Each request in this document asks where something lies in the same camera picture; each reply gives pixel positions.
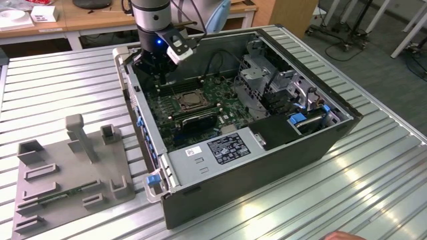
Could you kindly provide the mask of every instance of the barcode sticker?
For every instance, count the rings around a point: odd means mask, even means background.
[[[201,153],[201,148],[198,146],[189,148],[185,150],[185,153],[186,153],[186,157],[196,155],[196,154]]]
[[[62,28],[39,29],[38,33],[58,32],[58,31],[62,31]]]

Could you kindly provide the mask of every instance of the human hand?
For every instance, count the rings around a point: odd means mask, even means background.
[[[324,240],[365,240],[362,237],[348,234],[342,231],[334,231],[324,237]]]

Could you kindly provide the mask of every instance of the slotted aluminum surface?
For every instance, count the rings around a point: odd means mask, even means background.
[[[0,113],[0,240],[10,238],[17,143],[65,139],[61,118],[81,113],[86,133],[119,127],[135,198],[31,239],[321,239],[341,230],[368,240],[427,237],[425,137],[281,27],[262,28],[364,119],[325,156],[297,172],[166,230],[146,201],[146,172],[117,82],[111,49],[14,58],[2,67]]]

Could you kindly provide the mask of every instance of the open computer chassis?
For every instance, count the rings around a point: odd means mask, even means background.
[[[362,118],[261,29],[204,38],[168,85],[123,48],[146,198],[168,229],[318,160]]]

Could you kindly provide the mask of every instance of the cpu socket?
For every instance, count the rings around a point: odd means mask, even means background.
[[[197,110],[208,105],[208,100],[202,96],[202,92],[197,89],[186,91],[176,95],[176,101],[184,112]]]

